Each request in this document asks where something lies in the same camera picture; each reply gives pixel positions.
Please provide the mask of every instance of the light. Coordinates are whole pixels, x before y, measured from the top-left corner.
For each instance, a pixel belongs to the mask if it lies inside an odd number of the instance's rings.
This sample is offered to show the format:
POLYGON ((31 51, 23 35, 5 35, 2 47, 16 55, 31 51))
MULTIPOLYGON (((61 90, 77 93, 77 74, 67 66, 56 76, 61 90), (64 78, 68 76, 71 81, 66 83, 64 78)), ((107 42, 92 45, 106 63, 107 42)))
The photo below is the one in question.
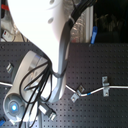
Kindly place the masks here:
POLYGON ((12 110, 15 111, 17 109, 16 105, 12 106, 12 110))

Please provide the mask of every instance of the black pegboard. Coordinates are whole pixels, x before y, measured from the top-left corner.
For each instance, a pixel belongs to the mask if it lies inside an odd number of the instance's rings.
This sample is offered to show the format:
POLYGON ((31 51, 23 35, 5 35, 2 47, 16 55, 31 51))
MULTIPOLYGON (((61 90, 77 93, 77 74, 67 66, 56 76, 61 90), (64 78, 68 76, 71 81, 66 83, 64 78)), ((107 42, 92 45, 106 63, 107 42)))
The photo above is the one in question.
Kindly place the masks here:
MULTIPOLYGON (((31 43, 0 44, 0 81, 10 82, 6 73, 8 62, 14 65, 18 59, 33 50, 41 51, 31 43)), ((67 85, 77 89, 82 84, 85 92, 102 87, 102 76, 108 76, 111 85, 128 85, 128 45, 127 44, 71 44, 67 68, 67 85)), ((0 116, 4 115, 2 104, 9 88, 0 86, 0 116)), ((80 98, 75 104, 68 89, 60 101, 50 104, 57 112, 52 122, 43 117, 44 128, 127 128, 128 127, 128 90, 111 89, 110 96, 103 97, 98 92, 80 98)), ((13 126, 7 121, 3 126, 13 126)))

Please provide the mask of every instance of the metal bracket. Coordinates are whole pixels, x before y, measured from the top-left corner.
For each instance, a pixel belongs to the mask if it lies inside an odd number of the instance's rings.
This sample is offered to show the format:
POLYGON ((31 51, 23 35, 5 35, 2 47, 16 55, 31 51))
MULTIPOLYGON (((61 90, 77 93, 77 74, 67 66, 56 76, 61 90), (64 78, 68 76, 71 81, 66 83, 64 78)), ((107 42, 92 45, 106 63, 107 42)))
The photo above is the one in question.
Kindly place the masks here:
POLYGON ((13 64, 9 63, 6 70, 10 74, 12 72, 13 68, 14 68, 13 64))
POLYGON ((71 100, 73 103, 76 102, 77 99, 80 98, 81 94, 84 92, 84 88, 82 85, 79 86, 79 88, 77 89, 76 93, 74 93, 71 97, 71 100))
POLYGON ((109 83, 108 83, 108 77, 102 77, 102 85, 103 85, 103 96, 108 97, 109 96, 109 83))
POLYGON ((53 121, 53 120, 56 118, 56 116, 57 116, 56 112, 55 112, 53 109, 51 109, 51 108, 50 108, 47 104, 45 104, 45 103, 41 103, 41 102, 40 102, 39 109, 40 109, 40 111, 41 111, 44 115, 48 116, 48 118, 49 118, 50 120, 52 120, 52 121, 53 121))

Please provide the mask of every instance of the white cable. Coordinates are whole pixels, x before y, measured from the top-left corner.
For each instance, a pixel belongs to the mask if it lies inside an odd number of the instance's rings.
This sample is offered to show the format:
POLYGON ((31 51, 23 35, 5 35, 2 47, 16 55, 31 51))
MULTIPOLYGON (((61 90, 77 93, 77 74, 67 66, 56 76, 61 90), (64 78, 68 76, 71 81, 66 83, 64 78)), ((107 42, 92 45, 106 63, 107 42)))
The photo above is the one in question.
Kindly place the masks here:
POLYGON ((82 96, 82 97, 88 96, 88 95, 94 94, 94 93, 96 93, 96 92, 99 92, 99 91, 101 91, 101 90, 103 90, 103 87, 102 87, 102 88, 99 88, 99 89, 96 89, 96 90, 94 90, 94 91, 92 91, 92 92, 90 92, 90 93, 82 94, 81 96, 82 96))
MULTIPOLYGON (((76 91, 73 90, 72 88, 70 88, 68 85, 66 85, 66 88, 68 88, 70 91, 76 93, 76 91)), ((109 86, 109 89, 111 89, 111 88, 115 88, 115 89, 128 89, 128 86, 109 86)), ((81 94, 81 96, 82 96, 82 97, 89 96, 89 95, 94 94, 94 93, 96 93, 96 92, 99 92, 99 91, 101 91, 101 90, 103 90, 103 89, 104 89, 104 87, 99 88, 99 89, 96 89, 96 90, 94 90, 94 91, 92 91, 92 92, 90 92, 90 93, 81 94)))
POLYGON ((109 88, 128 89, 128 86, 109 86, 109 88))
POLYGON ((0 84, 12 87, 12 84, 9 84, 9 83, 0 82, 0 84))
POLYGON ((73 90, 72 88, 70 88, 68 85, 66 85, 66 88, 68 88, 70 91, 72 91, 72 92, 76 92, 75 90, 73 90))

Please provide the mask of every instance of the wire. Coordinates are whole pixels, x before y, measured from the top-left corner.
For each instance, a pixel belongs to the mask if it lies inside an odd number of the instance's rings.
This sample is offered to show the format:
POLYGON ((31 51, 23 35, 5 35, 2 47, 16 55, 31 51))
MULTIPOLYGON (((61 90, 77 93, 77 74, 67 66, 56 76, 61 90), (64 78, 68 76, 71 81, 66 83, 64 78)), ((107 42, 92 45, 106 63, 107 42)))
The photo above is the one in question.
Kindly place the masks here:
POLYGON ((12 87, 12 86, 13 86, 13 85, 12 85, 12 84, 10 84, 10 83, 4 83, 4 82, 0 82, 0 84, 5 85, 5 86, 10 86, 10 87, 12 87))
POLYGON ((7 40, 5 40, 3 37, 1 37, 1 39, 3 39, 5 42, 7 42, 7 40))
MULTIPOLYGON (((51 77, 52 77, 52 73, 51 73, 51 62, 48 61, 48 62, 46 62, 46 63, 44 63, 44 64, 42 64, 42 65, 40 65, 40 66, 34 68, 33 70, 31 70, 31 71, 30 71, 29 73, 27 73, 27 74, 24 76, 24 78, 22 79, 22 81, 21 81, 21 83, 20 83, 19 92, 20 92, 20 95, 21 95, 21 97, 23 98, 23 100, 27 103, 27 106, 26 106, 25 112, 24 112, 24 114, 23 114, 23 116, 22 116, 22 119, 21 119, 21 122, 20 122, 20 127, 21 127, 21 125, 22 125, 23 119, 24 119, 24 117, 25 117, 25 115, 26 115, 26 112, 27 112, 27 110, 28 110, 29 105, 32 104, 32 107, 31 107, 30 113, 29 113, 29 117, 30 117, 31 112, 32 112, 32 110, 33 110, 33 107, 34 107, 35 103, 38 101, 38 99, 40 98, 40 96, 41 96, 41 94, 42 94, 42 92, 43 92, 43 90, 44 90, 44 88, 45 88, 45 86, 46 86, 46 83, 47 83, 48 78, 49 78, 50 75, 51 75, 51 77), (42 71, 34 80, 32 80, 28 85, 25 86, 24 89, 26 89, 26 90, 27 90, 27 89, 30 89, 30 88, 29 88, 30 84, 32 84, 33 82, 35 82, 41 75, 44 74, 44 75, 42 76, 40 82, 38 83, 38 85, 37 85, 37 86, 34 86, 35 90, 33 91, 33 93, 32 93, 32 95, 31 95, 29 101, 26 101, 26 100, 23 98, 22 93, 21 93, 21 86, 22 86, 24 80, 25 80, 26 77, 27 77, 29 74, 31 74, 33 71, 39 69, 39 68, 42 67, 42 66, 45 66, 46 64, 48 64, 48 65, 46 66, 46 68, 44 69, 44 71, 42 71), (33 99, 33 96, 35 95, 35 92, 36 92, 37 90, 38 90, 38 93, 36 94, 36 98, 35 98, 34 101, 32 102, 31 100, 33 99)), ((47 101, 49 100, 49 98, 51 97, 51 93, 52 93, 52 81, 51 81, 51 91, 50 91, 49 97, 48 97, 47 100, 45 100, 45 101, 43 101, 43 102, 47 102, 47 101)))
MULTIPOLYGON (((71 13, 71 18, 73 18, 73 21, 76 22, 77 19, 83 13, 83 11, 87 7, 90 7, 90 6, 94 5, 95 3, 96 3, 96 0, 81 0, 81 2, 77 6, 75 6, 76 8, 71 13)), ((68 20, 68 23, 69 23, 70 28, 72 29, 75 22, 73 22, 71 18, 68 20)))
POLYGON ((38 66, 38 67, 32 69, 32 70, 31 70, 30 72, 28 72, 28 73, 24 76, 24 78, 22 79, 22 81, 21 81, 21 83, 20 83, 20 87, 19 87, 19 93, 20 93, 20 96, 21 96, 21 98, 23 99, 24 102, 28 103, 28 102, 23 98, 23 95, 22 95, 22 93, 21 93, 21 87, 22 87, 22 84, 23 84, 24 80, 25 80, 25 79, 27 78, 27 76, 30 75, 32 72, 34 72, 35 70, 37 70, 37 69, 39 69, 39 68, 45 66, 46 64, 48 64, 48 63, 46 62, 46 63, 41 64, 40 66, 38 66))
POLYGON ((26 42, 26 41, 25 41, 25 39, 24 39, 24 36, 23 36, 23 34, 21 34, 21 36, 22 36, 23 42, 26 42))
MULTIPOLYGON (((77 93, 74 89, 72 89, 72 88, 69 87, 68 85, 66 85, 66 88, 68 88, 68 89, 69 89, 70 91, 72 91, 73 93, 77 93)), ((111 88, 113 88, 113 89, 128 89, 128 86, 109 86, 109 89, 111 89, 111 88)), ((103 89, 104 89, 104 87, 101 87, 101 88, 96 89, 96 90, 94 90, 94 91, 92 91, 92 92, 85 93, 85 94, 81 94, 80 96, 81 96, 81 97, 89 96, 89 95, 94 94, 94 93, 96 93, 96 92, 99 92, 99 91, 101 91, 101 90, 103 90, 103 89)))
POLYGON ((73 6, 74 6, 74 9, 76 9, 76 5, 75 5, 74 0, 72 0, 72 3, 73 3, 73 6))
POLYGON ((94 93, 96 93, 96 92, 99 92, 99 91, 101 91, 101 90, 103 90, 103 87, 102 87, 102 88, 99 88, 99 89, 96 89, 96 90, 94 90, 94 91, 92 91, 92 92, 89 92, 89 93, 86 93, 86 94, 82 94, 81 96, 82 96, 82 97, 84 97, 84 96, 89 96, 89 95, 94 94, 94 93))
POLYGON ((70 91, 72 91, 72 92, 76 92, 75 90, 73 90, 71 87, 69 87, 68 85, 66 85, 66 88, 68 88, 70 91))

